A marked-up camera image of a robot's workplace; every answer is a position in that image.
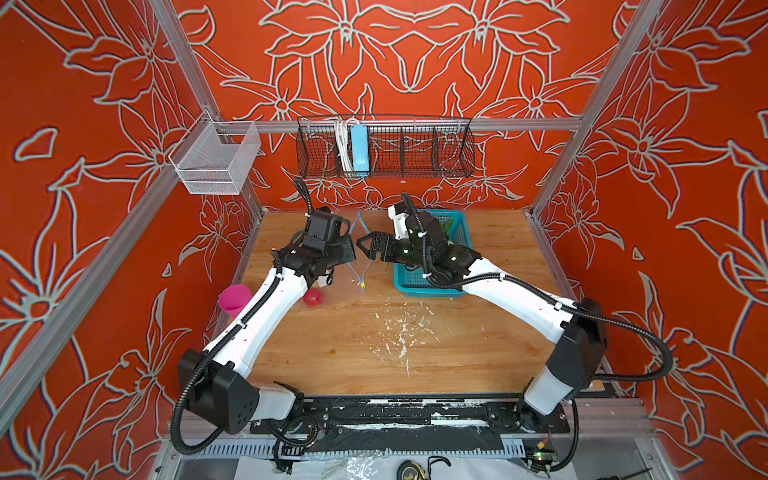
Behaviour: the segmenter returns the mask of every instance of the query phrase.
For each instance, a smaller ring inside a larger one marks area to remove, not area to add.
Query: blue power strip
[[[352,125],[349,128],[352,135],[352,161],[357,177],[368,177],[371,170],[368,160],[368,127],[366,125]]]

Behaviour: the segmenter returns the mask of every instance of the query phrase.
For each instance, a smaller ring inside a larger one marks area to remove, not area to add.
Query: wooden tabletop
[[[353,220],[357,211],[339,212]],[[393,232],[385,211],[361,211],[370,230]],[[533,233],[520,210],[466,211],[475,250],[512,275],[556,293]],[[272,248],[302,230],[299,213],[269,212],[243,283],[255,292],[271,267]],[[357,224],[353,239],[365,231]],[[308,395],[520,392],[546,363],[553,345],[497,306],[464,295],[455,300],[408,298],[394,286],[394,266],[357,250],[365,291],[338,266],[324,304],[302,301],[267,341],[249,380],[279,381]]]

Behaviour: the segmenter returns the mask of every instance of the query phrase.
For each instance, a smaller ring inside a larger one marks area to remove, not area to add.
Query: white wire basket
[[[205,111],[169,156],[191,194],[239,194],[261,148],[253,122],[237,136],[218,133],[217,124]]]

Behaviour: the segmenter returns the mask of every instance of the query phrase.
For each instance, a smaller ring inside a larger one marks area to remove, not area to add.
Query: blue basket
[[[451,230],[448,231],[448,239],[457,245],[466,245],[472,248],[472,241],[469,239],[469,226],[467,217],[462,212],[456,210],[419,210],[432,214],[441,222],[453,219]],[[395,265],[395,288],[403,292],[406,296],[437,297],[437,298],[459,298],[464,292],[458,290],[445,290],[435,288],[429,285],[425,278],[422,278],[424,270],[417,268],[412,272],[406,270],[406,267],[400,263]]]

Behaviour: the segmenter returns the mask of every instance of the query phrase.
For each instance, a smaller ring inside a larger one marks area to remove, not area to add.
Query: red ball
[[[323,292],[319,288],[310,288],[304,293],[304,303],[308,306],[318,306],[323,303]]]

